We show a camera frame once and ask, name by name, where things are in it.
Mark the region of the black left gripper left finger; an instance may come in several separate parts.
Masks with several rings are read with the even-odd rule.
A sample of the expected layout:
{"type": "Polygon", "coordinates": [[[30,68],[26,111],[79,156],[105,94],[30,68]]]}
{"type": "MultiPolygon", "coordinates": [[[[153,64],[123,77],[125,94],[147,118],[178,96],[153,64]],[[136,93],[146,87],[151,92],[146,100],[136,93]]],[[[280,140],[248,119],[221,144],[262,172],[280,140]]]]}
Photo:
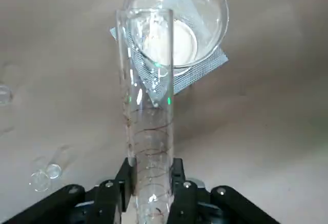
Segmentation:
{"type": "Polygon", "coordinates": [[[114,179],[89,191],[66,185],[4,223],[121,223],[133,192],[133,170],[126,158],[114,179]]]}

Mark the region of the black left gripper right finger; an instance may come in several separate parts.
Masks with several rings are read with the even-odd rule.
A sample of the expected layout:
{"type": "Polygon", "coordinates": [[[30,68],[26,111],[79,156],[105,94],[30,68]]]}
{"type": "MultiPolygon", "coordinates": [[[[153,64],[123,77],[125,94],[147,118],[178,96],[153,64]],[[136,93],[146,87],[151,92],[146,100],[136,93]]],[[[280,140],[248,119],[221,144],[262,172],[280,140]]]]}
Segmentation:
{"type": "Polygon", "coordinates": [[[174,158],[171,176],[174,201],[169,223],[279,223],[232,187],[207,191],[187,180],[181,158],[174,158]]]}

